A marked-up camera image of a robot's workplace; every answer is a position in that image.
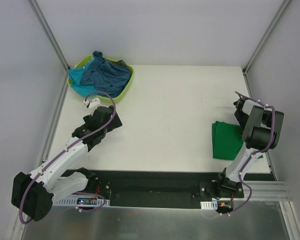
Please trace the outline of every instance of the white cable clip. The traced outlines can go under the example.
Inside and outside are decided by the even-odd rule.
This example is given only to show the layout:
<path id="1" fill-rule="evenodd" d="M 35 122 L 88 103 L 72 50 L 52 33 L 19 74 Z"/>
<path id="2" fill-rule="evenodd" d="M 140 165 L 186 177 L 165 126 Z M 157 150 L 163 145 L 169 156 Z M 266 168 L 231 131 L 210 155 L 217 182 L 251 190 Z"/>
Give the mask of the white cable clip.
<path id="1" fill-rule="evenodd" d="M 88 108 L 89 104 L 90 104 L 90 101 L 87 99 L 86 101 L 83 101 L 83 104 Z"/>

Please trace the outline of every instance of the wire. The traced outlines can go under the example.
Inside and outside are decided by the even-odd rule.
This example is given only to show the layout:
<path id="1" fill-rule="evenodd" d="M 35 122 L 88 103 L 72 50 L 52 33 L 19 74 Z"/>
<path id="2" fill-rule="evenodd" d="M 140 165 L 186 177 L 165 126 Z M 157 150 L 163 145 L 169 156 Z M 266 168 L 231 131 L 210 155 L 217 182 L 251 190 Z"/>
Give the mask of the wire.
<path id="1" fill-rule="evenodd" d="M 95 94 L 95 93 L 98 93 L 98 94 L 103 94 L 103 95 L 106 95 L 112 102 L 113 104 L 113 113 L 110 117 L 110 119 L 101 127 L 99 127 L 97 130 L 94 130 L 92 132 L 90 132 L 89 134 L 81 137 L 80 139 L 76 140 L 75 142 L 73 142 L 72 144 L 70 144 L 67 149 L 71 149 L 73 146 L 75 146 L 77 143 L 81 142 L 82 140 L 90 137 L 91 135 L 94 135 L 95 133 L 101 131 L 102 129 L 104 129 L 106 126 L 108 126 L 111 121 L 114 119 L 115 115 L 116 115 L 116 103 L 114 101 L 114 99 L 109 95 L 107 94 L 106 92 L 103 92 L 103 91 L 92 91 L 90 92 L 86 97 L 85 97 L 85 101 L 87 101 L 88 97 L 92 94 Z M 55 156 L 41 171 L 42 171 L 42 174 L 56 161 L 58 160 L 64 153 L 66 153 L 66 150 L 62 150 L 57 156 Z M 20 202 L 20 207 L 19 207 L 19 219 L 20 219 L 20 222 L 24 225 L 30 223 L 32 221 L 32 219 L 29 219 L 28 221 L 25 221 L 24 218 L 23 218 L 23 209 L 24 209 L 24 204 L 25 204 L 25 200 L 26 200 L 26 196 L 28 194 L 28 192 L 30 191 L 30 188 L 32 187 L 32 185 L 36 182 L 36 180 L 41 176 L 41 173 L 38 173 L 33 179 L 32 181 L 30 182 L 30 184 L 26 187 L 24 193 L 23 193 L 23 196 L 22 196 L 22 199 L 21 199 L 21 202 Z"/>
<path id="2" fill-rule="evenodd" d="M 216 199 L 216 200 L 221 199 L 221 197 L 213 196 L 213 195 L 210 194 L 207 190 L 205 190 L 204 192 L 205 192 L 205 194 L 207 194 L 209 197 L 211 197 L 211 198 L 213 198 L 213 199 Z"/>

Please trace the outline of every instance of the green basket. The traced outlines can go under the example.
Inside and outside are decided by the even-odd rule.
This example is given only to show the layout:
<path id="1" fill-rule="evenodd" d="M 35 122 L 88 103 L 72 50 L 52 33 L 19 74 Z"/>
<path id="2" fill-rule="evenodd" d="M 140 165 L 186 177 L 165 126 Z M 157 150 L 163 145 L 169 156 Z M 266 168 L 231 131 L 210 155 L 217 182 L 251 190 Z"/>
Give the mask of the green basket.
<path id="1" fill-rule="evenodd" d="M 75 69 L 76 68 L 83 68 L 87 64 L 87 62 L 89 62 L 91 60 L 92 56 L 93 55 L 86 56 L 74 68 Z M 104 57 L 104 58 L 107 59 L 110 62 L 117 62 L 116 60 L 113 60 L 111 58 L 107 58 L 107 57 Z M 134 68 L 131 65 L 128 65 L 128 67 L 129 67 L 129 70 L 131 72 L 131 78 L 130 78 L 128 84 L 123 89 L 123 91 L 120 93 L 120 95 L 113 98 L 113 100 L 114 100 L 115 103 L 120 102 L 120 100 L 124 97 L 124 95 L 126 94 L 128 88 L 130 87 L 131 80 L 134 77 L 134 74 L 135 74 Z M 67 83 L 68 83 L 69 86 L 71 86 L 72 82 L 71 82 L 71 80 L 69 78 L 67 80 Z M 109 98 L 105 97 L 105 96 L 98 96 L 98 97 L 99 97 L 100 101 L 103 101 L 103 102 L 106 102 L 106 103 L 112 103 L 111 100 Z"/>

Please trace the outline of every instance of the gray wall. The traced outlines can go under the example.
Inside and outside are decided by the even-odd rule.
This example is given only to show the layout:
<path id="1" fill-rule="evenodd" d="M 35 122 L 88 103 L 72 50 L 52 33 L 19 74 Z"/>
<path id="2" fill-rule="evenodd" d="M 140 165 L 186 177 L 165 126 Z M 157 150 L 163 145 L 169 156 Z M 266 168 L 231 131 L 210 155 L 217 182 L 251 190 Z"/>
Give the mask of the gray wall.
<path id="1" fill-rule="evenodd" d="M 255 98 L 285 113 L 271 159 L 278 178 L 290 185 L 300 221 L 300 0 L 291 3 L 248 72 Z"/>
<path id="2" fill-rule="evenodd" d="M 283 0 L 38 0 L 67 62 L 241 66 Z"/>
<path id="3" fill-rule="evenodd" d="M 0 0 L 0 240 L 13 178 L 38 163 L 66 72 L 26 0 Z"/>

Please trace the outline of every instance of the white table surface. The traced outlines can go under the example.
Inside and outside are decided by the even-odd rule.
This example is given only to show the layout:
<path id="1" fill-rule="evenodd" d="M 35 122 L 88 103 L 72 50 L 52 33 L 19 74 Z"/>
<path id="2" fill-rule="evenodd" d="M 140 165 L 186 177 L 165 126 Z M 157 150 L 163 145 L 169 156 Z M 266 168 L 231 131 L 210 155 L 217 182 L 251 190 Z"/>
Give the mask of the white table surface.
<path id="1" fill-rule="evenodd" d="M 235 91 L 248 95 L 240 67 L 134 65 L 117 104 L 123 126 L 107 133 L 69 169 L 221 172 L 232 161 L 213 159 L 212 123 L 238 124 Z M 50 153 L 61 148 L 91 110 L 68 88 Z M 266 157 L 251 173 L 269 173 Z"/>

